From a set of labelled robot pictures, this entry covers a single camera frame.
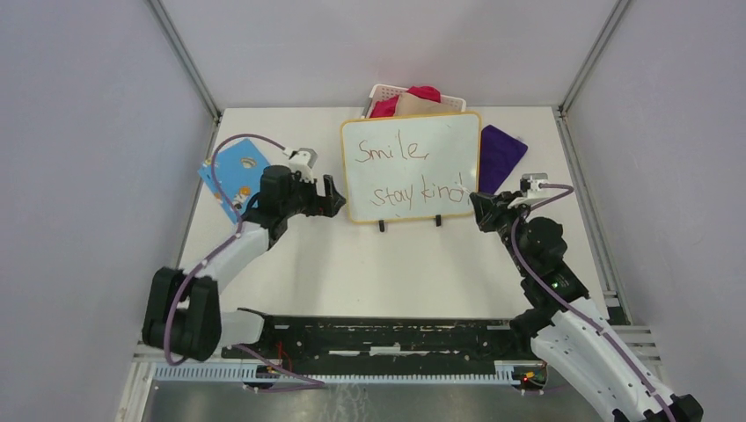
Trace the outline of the white plastic basket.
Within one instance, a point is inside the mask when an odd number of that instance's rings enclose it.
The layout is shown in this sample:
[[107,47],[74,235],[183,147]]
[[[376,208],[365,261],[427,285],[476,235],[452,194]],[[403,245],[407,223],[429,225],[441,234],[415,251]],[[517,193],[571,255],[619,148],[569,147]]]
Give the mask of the white plastic basket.
[[441,94],[429,85],[403,88],[387,84],[376,84],[364,107],[364,119],[382,119],[411,115],[459,113],[466,109],[466,102]]

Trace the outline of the pink red cloth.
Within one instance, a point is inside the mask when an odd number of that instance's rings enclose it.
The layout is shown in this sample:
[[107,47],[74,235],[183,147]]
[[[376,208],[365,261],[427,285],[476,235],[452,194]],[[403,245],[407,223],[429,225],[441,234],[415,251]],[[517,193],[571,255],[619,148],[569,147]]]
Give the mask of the pink red cloth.
[[405,91],[387,88],[384,92],[386,94],[386,97],[380,98],[378,101],[376,101],[375,104],[372,106],[372,109],[369,111],[370,118],[375,119],[393,117],[396,113],[399,97],[401,94],[404,93],[411,94],[416,98],[433,103],[442,102],[441,92],[435,87],[428,85],[411,86]]

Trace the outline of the purple cloth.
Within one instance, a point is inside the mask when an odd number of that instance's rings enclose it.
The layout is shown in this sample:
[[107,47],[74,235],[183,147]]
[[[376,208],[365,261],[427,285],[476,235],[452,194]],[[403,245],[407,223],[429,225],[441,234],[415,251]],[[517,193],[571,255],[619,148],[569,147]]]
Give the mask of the purple cloth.
[[481,131],[478,189],[495,193],[528,152],[529,147],[493,125]]

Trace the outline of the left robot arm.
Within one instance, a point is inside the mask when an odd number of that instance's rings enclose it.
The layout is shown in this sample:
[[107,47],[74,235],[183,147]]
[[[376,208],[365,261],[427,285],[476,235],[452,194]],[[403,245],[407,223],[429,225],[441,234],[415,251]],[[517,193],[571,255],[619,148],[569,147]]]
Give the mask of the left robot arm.
[[260,189],[240,209],[234,233],[190,270],[164,266],[152,278],[142,327],[145,345],[164,351],[172,361],[207,360],[216,350],[243,345],[255,358],[276,347],[275,333],[264,327],[263,313],[249,309],[223,311],[220,294],[256,258],[270,251],[296,215],[336,216],[346,204],[333,177],[317,182],[300,171],[270,165]]

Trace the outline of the yellow framed whiteboard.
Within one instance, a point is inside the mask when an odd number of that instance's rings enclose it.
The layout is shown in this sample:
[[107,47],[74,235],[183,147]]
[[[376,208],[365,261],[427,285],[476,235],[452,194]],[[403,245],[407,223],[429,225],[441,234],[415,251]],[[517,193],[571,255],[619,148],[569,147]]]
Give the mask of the yellow framed whiteboard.
[[373,223],[465,216],[479,181],[476,112],[348,120],[340,126],[347,212]]

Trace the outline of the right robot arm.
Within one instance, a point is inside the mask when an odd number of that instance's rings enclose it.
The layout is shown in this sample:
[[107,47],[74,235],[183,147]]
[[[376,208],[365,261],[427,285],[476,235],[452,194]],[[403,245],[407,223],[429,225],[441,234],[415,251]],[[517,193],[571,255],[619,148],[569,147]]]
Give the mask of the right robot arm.
[[564,261],[560,223],[532,217],[521,192],[471,193],[477,227],[496,233],[522,276],[530,309],[513,318],[508,348],[553,367],[605,421],[700,421],[704,409],[678,395],[635,356]]

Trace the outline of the blue cartoon print cloth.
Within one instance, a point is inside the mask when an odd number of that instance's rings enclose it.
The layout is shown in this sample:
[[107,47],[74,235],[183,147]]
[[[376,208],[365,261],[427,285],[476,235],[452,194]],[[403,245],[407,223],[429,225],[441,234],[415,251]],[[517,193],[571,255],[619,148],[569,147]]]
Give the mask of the blue cartoon print cloth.
[[237,223],[235,208],[241,215],[248,200],[259,190],[260,177],[269,162],[248,138],[240,138],[223,147],[217,154],[215,175],[230,200],[219,193],[211,170],[212,160],[206,159],[198,170],[202,182],[211,191],[217,203],[231,222]]

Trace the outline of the beige folded cloth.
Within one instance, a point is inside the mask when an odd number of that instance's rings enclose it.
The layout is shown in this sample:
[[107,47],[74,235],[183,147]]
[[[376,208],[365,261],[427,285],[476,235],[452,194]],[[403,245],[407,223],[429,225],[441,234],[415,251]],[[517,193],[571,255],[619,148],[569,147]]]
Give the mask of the beige folded cloth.
[[455,105],[444,104],[429,99],[417,97],[409,92],[399,95],[395,106],[395,117],[414,116],[414,115],[433,115],[443,113],[461,112],[463,106],[460,102]]

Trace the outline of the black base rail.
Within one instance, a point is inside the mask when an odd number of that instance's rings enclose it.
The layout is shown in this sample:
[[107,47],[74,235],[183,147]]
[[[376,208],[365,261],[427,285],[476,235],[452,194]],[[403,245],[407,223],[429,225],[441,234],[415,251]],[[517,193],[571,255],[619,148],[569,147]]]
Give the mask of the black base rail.
[[538,361],[502,319],[269,316],[248,348],[301,375],[489,375]]

